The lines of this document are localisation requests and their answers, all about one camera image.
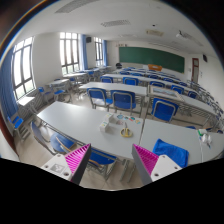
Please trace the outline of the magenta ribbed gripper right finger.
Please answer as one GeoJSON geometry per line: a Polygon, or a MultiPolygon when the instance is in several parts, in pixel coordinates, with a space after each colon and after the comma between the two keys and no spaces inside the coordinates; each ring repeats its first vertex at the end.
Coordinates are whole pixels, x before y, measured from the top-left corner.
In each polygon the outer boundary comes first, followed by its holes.
{"type": "Polygon", "coordinates": [[[136,144],[132,146],[132,156],[144,185],[181,170],[167,155],[158,156],[136,144]]]}

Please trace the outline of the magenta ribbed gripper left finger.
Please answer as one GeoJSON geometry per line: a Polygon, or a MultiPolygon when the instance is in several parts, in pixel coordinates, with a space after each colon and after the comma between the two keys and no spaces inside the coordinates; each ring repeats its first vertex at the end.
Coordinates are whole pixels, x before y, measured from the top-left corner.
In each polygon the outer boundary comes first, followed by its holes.
{"type": "Polygon", "coordinates": [[[91,155],[91,145],[87,144],[66,155],[56,154],[42,169],[79,185],[91,155]]]}

